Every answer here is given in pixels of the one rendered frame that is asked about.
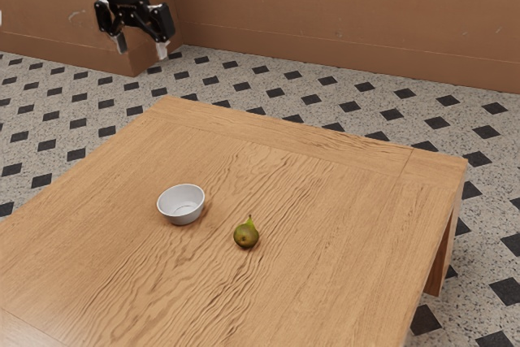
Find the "green pear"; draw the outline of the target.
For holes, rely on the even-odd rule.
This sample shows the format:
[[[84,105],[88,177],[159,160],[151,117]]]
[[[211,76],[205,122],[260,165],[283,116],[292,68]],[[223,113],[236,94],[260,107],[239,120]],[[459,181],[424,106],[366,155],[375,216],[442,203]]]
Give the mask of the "green pear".
[[[235,228],[233,240],[242,249],[251,249],[258,243],[259,232],[254,226],[251,215],[248,216],[244,223],[239,224]]]

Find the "white bowl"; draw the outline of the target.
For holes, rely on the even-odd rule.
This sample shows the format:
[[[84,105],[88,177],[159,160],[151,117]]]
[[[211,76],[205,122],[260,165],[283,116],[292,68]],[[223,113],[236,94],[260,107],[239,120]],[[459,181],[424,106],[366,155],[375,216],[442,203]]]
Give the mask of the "white bowl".
[[[175,226],[184,226],[202,214],[206,195],[195,184],[178,184],[163,191],[157,200],[158,211]]]

